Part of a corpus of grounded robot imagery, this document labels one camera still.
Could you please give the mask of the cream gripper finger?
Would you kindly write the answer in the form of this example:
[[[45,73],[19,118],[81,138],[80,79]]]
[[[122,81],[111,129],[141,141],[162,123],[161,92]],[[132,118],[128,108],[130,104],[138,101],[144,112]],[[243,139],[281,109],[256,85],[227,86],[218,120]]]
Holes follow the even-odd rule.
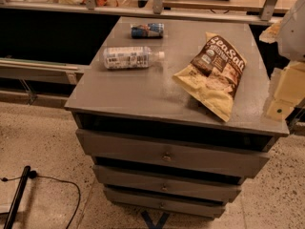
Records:
[[[281,27],[280,21],[273,23],[271,26],[269,26],[265,31],[263,31],[259,35],[259,40],[269,44],[277,42],[279,39],[280,27]]]
[[[305,63],[291,61],[283,70],[275,68],[270,82],[266,116],[283,121],[305,98]]]

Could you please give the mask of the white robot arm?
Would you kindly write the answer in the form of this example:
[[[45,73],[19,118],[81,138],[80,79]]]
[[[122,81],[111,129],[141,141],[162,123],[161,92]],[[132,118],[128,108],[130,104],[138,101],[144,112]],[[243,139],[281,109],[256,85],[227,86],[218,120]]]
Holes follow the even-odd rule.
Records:
[[[265,43],[277,43],[278,53],[289,59],[283,70],[272,74],[266,116],[283,121],[305,98],[305,0],[296,0],[284,17],[259,35]]]

